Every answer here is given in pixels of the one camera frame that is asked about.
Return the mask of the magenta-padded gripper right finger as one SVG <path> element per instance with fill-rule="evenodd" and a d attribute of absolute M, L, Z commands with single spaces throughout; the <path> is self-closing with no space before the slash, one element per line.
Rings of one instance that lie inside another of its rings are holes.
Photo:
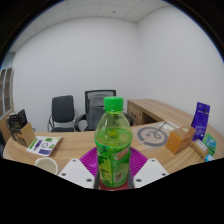
<path fill-rule="evenodd" d="M 157 159 L 148 159 L 137 149 L 131 149 L 128 174 L 130 189 L 141 188 L 168 175 Z"/>

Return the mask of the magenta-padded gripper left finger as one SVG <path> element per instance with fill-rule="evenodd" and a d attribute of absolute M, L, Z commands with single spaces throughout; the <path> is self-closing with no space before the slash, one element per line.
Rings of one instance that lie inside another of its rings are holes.
<path fill-rule="evenodd" d="M 80 159 L 72 158 L 58 176 L 84 188 L 98 189 L 97 150 L 89 150 Z"/>

